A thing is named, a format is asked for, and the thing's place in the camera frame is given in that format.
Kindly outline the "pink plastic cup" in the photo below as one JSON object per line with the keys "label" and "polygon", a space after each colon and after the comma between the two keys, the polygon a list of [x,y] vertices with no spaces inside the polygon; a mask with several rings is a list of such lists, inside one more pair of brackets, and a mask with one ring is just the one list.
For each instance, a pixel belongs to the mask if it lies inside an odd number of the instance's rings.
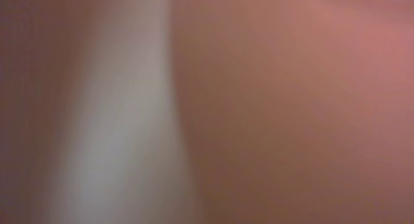
{"label": "pink plastic cup", "polygon": [[412,223],[413,0],[1,0],[2,223]]}

